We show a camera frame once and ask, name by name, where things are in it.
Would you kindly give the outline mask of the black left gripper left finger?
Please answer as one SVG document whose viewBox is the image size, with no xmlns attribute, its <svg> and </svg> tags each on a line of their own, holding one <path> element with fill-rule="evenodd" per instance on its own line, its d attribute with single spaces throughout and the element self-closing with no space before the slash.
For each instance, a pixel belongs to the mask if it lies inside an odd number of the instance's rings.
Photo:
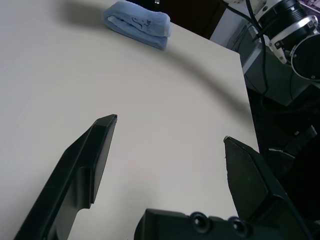
<svg viewBox="0 0 320 240">
<path fill-rule="evenodd" d="M 97 119 L 64 151 L 15 239 L 68 239 L 77 213 L 96 200 L 117 118 Z"/>
</svg>

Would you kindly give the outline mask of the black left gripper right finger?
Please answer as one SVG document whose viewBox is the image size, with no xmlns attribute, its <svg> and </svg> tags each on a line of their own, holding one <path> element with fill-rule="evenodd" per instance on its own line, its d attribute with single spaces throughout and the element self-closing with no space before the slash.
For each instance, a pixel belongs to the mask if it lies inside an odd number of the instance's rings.
<svg viewBox="0 0 320 240">
<path fill-rule="evenodd" d="M 238 217 L 252 226 L 269 227 L 284 240 L 312 240 L 311 230 L 264 158 L 248 145 L 223 140 L 228 187 Z"/>
</svg>

